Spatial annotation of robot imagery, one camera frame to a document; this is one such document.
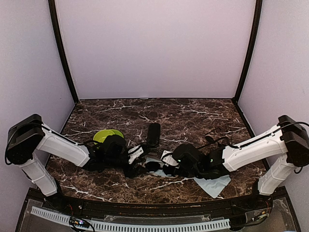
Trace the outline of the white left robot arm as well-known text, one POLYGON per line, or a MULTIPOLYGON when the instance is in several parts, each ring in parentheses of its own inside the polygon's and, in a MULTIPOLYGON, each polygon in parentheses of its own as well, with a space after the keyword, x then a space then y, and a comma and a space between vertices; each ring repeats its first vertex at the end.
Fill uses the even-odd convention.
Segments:
POLYGON ((108 135, 103 142, 75 142, 45 125, 38 114, 12 126, 8 131, 6 164, 21 168, 58 211, 68 207, 68 199, 60 194, 56 180, 35 155, 37 150, 65 159, 90 172, 102 172, 110 167, 123 168, 128 177, 137 176, 133 163, 145 152, 143 145, 128 149, 125 139, 118 134, 108 135))

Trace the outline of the black quilted glasses case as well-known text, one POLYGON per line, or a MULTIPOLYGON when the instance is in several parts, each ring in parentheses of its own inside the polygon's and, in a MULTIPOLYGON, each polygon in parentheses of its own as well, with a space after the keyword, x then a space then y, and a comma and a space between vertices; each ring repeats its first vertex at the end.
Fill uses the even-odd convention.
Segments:
POLYGON ((159 123, 151 123, 148 127, 146 143, 150 148, 156 148, 159 146, 161 134, 161 125, 159 123))

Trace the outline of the plaid brown glasses case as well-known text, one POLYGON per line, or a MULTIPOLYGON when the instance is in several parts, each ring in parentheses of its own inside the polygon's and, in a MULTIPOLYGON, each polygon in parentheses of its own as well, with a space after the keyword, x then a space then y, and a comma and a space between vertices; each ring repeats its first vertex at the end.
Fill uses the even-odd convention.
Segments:
POLYGON ((171 152, 164 152, 161 158, 154 155, 146 155, 144 167, 149 174, 175 178, 175 171, 179 168, 179 163, 172 157, 171 152))

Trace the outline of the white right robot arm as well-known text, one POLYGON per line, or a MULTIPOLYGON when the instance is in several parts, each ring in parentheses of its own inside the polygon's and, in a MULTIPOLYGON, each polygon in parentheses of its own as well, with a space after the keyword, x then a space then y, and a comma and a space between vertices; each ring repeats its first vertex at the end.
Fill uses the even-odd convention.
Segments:
POLYGON ((254 186, 256 190, 247 198, 246 205, 256 210, 265 202, 265 196, 274 190, 296 168, 309 164, 309 135, 305 122, 296 122, 287 115, 266 132, 232 145, 226 143, 208 154, 192 144, 181 144, 173 152, 164 151, 161 160, 167 166, 180 170, 178 175, 199 179, 217 179, 237 169, 268 157, 278 156, 267 173, 254 186))

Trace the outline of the gold frame sunglasses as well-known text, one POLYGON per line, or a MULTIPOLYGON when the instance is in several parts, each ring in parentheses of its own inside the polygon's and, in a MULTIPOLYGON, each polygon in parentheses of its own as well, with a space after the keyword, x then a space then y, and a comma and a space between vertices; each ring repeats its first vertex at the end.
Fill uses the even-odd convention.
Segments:
POLYGON ((161 165, 159 162, 151 161, 145 164, 145 168, 149 173, 162 174, 165 176, 175 176, 175 167, 169 165, 161 165))

